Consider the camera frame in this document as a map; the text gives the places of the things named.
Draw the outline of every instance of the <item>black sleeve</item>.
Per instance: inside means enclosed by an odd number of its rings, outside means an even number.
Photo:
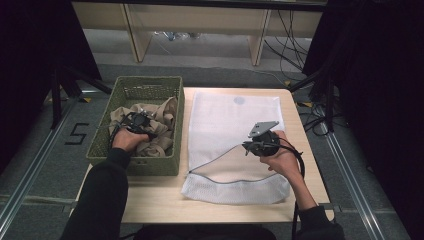
[[[118,239],[128,196],[129,161],[124,150],[112,148],[107,159],[90,170],[62,240]]]
[[[324,207],[317,206],[299,212],[301,228],[297,232],[298,240],[342,240],[345,239],[343,228],[328,220]]]

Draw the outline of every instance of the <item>floor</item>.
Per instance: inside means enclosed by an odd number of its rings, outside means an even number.
[[[205,72],[218,70],[221,73],[243,70],[250,74],[259,74],[261,79],[268,77],[281,87],[287,84],[288,79],[296,82],[296,79],[304,78],[296,67],[287,61],[280,61],[280,57],[267,46],[263,49],[260,66],[252,66],[245,36],[201,34],[199,38],[190,38],[180,34],[179,38],[169,41],[164,33],[156,33],[144,61],[135,63],[128,35],[125,32],[85,30],[85,33],[102,76],[109,85],[112,85],[115,80],[115,75],[110,74],[110,69],[113,67],[134,72],[149,67],[184,68],[192,71],[200,69]],[[273,48],[282,50],[282,45],[277,39],[267,37],[267,41]],[[298,42],[307,50],[311,39],[298,39]],[[286,56],[293,62],[301,64],[293,52],[287,51]],[[296,92],[295,100],[308,102],[309,89],[310,86],[306,86]],[[53,146],[48,148],[46,160],[40,166],[38,175],[30,186],[22,206],[7,226],[6,234],[0,238],[57,239],[60,236],[88,166],[86,161],[72,161],[72,159],[85,158],[90,137],[94,135],[96,129],[92,126],[98,124],[99,116],[103,113],[108,101],[105,94],[96,92],[86,94],[90,96],[90,104],[72,103],[74,107],[70,110],[63,129],[57,133]],[[64,102],[64,106],[70,104],[70,101]],[[319,108],[309,107],[299,107],[298,110],[304,123],[314,118],[311,111],[314,111],[314,114],[319,114],[320,111]],[[5,208],[8,198],[19,187],[26,169],[38,156],[39,149],[43,148],[44,139],[51,134],[49,131],[51,114],[51,103],[46,101],[27,141],[23,143],[8,169],[0,176],[2,208]],[[345,127],[346,123],[342,118],[335,119],[335,122],[333,137],[317,136],[312,130],[307,134],[333,203],[336,220],[343,226],[346,238],[409,239],[396,212],[372,172],[367,169],[366,160],[349,129]],[[324,128],[325,125],[319,125],[315,131],[325,131]],[[86,140],[84,138],[81,140],[81,135],[72,135],[72,133],[78,134],[79,131],[86,134]],[[72,144],[78,143],[79,140],[83,141],[83,144]],[[340,145],[342,158],[347,162],[348,170],[355,179],[354,183],[350,183],[345,178],[343,167],[346,165],[337,159],[336,150],[331,147],[331,142]],[[359,195],[358,191],[355,192],[356,195],[352,194],[352,186],[359,186]],[[374,234],[373,229],[369,229],[366,220],[370,216],[364,216],[360,207],[358,208],[358,199],[365,199],[366,205],[370,208],[371,217],[376,218],[375,222],[378,223],[377,228],[381,236],[378,233]],[[134,232],[139,227],[139,224],[123,224],[122,235]],[[290,224],[272,223],[264,224],[264,227],[273,231],[279,240],[290,239]]]

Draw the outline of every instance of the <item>person's left hand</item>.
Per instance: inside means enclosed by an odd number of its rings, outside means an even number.
[[[126,128],[121,128],[115,135],[112,148],[121,148],[126,152],[132,152],[139,143],[148,141],[149,136],[147,134],[136,134]]]

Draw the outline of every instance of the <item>hand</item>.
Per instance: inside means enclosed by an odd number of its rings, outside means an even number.
[[[121,128],[115,135],[112,148],[121,148],[126,152],[132,152],[139,143],[148,141],[149,136],[147,134],[136,134],[126,128]]]
[[[279,138],[287,141],[286,134],[283,131],[275,131],[275,133]],[[292,148],[286,141],[280,140],[280,144]],[[272,156],[260,157],[260,161],[269,165],[268,170],[274,170],[289,180],[292,177],[301,176],[296,157],[287,149],[280,148],[278,152]]]
[[[275,131],[281,138],[287,141],[286,134],[283,131]],[[284,140],[280,140],[280,144],[289,148],[293,148]],[[303,180],[302,174],[299,170],[297,159],[292,152],[287,149],[280,148],[278,152],[269,157],[261,157],[262,163],[268,164],[268,170],[275,170],[277,173],[283,175],[289,181],[293,188],[294,195],[300,210],[306,210],[317,206],[314,198],[309,192],[308,187]]]

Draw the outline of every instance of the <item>white mesh bag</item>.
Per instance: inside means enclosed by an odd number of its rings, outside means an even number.
[[[196,92],[189,123],[189,172],[181,193],[218,204],[272,204],[290,194],[288,181],[241,146],[257,122],[279,121],[279,97]]]

